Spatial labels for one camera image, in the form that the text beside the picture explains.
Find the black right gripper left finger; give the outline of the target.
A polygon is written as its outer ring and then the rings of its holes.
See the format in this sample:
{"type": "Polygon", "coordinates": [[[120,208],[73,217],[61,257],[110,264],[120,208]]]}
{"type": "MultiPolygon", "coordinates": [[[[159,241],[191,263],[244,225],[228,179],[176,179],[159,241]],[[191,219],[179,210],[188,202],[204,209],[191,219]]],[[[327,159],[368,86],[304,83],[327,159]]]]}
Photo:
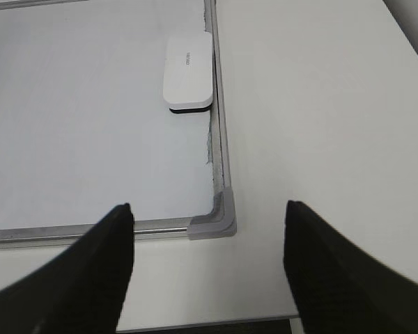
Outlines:
{"type": "Polygon", "coordinates": [[[130,205],[0,290],[0,333],[115,333],[134,264],[130,205]]]}

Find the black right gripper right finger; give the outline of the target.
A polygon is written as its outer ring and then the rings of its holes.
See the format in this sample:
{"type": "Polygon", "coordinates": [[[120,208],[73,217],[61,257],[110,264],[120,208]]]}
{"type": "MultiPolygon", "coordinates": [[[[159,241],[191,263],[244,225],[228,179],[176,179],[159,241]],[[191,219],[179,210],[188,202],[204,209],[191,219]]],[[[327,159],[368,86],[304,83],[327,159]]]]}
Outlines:
{"type": "Polygon", "coordinates": [[[418,333],[418,284],[301,201],[286,204],[284,270],[305,333],[418,333]]]}

